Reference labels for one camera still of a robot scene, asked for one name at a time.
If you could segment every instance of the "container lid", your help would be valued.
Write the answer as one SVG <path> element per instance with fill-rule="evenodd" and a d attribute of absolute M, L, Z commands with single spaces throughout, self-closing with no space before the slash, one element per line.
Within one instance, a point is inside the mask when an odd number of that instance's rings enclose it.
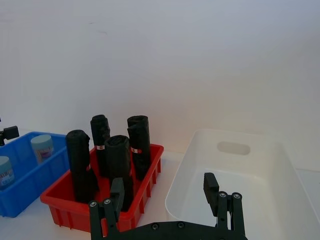
<path fill-rule="evenodd" d="M 32 148 L 37 150 L 52 147 L 53 145 L 51 136 L 48 134 L 35 136 L 30 142 L 32 144 Z"/>
<path fill-rule="evenodd" d="M 6 172 L 7 170 L 11 169 L 11 162 L 9 157 L 7 156 L 0 156 L 0 174 Z"/>

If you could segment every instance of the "rolled black trash bag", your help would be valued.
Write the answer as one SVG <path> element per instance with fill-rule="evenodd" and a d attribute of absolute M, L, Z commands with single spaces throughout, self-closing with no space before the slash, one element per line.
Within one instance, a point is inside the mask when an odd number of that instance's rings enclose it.
<path fill-rule="evenodd" d="M 122 178 L 124 200 L 122 211 L 127 212 L 134 199 L 134 185 L 131 174 L 129 139 L 123 135 L 110 137 L 105 141 L 106 158 L 109 164 L 110 183 L 114 178 Z"/>
<path fill-rule="evenodd" d="M 148 117 L 132 116 L 127 122 L 135 177 L 142 181 L 151 165 Z"/>
<path fill-rule="evenodd" d="M 99 190 L 98 181 L 90 166 L 89 137 L 82 130 L 73 130 L 66 137 L 74 197 L 77 202 L 89 203 Z"/>
<path fill-rule="evenodd" d="M 110 128 L 105 115 L 96 115 L 90 121 L 92 138 L 98 163 L 99 175 L 109 177 L 109 166 L 105 150 L 105 141 L 110 138 Z"/>

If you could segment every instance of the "white plastic bin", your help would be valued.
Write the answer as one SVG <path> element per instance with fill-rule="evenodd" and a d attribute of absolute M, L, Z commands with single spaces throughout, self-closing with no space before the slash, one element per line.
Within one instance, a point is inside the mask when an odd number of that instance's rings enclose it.
<path fill-rule="evenodd" d="M 248 240 L 320 240 L 319 219 L 281 143 L 198 130 L 166 196 L 168 220 L 216 224 L 203 190 L 206 172 L 215 174 L 220 191 L 242 194 Z"/>

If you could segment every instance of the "black clamp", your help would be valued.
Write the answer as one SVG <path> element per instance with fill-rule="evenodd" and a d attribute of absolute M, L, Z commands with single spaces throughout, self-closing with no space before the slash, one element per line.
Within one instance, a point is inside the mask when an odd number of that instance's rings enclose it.
<path fill-rule="evenodd" d="M 10 140 L 17 137 L 19 137 L 19 131 L 17 126 L 4 128 L 2 131 L 0 131 L 0 146 L 5 145 L 5 139 Z"/>
<path fill-rule="evenodd" d="M 203 190 L 213 215 L 217 217 L 215 227 L 185 221 L 168 221 L 119 232 L 116 223 L 125 191 L 122 178 L 115 178 L 110 198 L 102 203 L 89 203 L 91 240 L 248 240 L 245 236 L 241 194 L 234 192 L 228 195 L 219 191 L 219 184 L 213 173 L 204 174 Z M 228 229 L 228 212 L 231 215 L 231 229 Z M 102 233 L 101 220 L 104 218 L 107 221 L 107 236 Z"/>

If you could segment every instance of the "blue plastic crate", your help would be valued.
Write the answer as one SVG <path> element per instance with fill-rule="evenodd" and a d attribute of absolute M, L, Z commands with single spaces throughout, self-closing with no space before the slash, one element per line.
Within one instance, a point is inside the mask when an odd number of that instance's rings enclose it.
<path fill-rule="evenodd" d="M 49 134 L 53 141 L 53 154 L 38 164 L 30 140 Z M 69 169 L 65 135 L 30 132 L 0 147 L 0 156 L 10 158 L 15 181 L 0 190 L 0 215 L 14 218 L 28 207 L 41 193 Z"/>

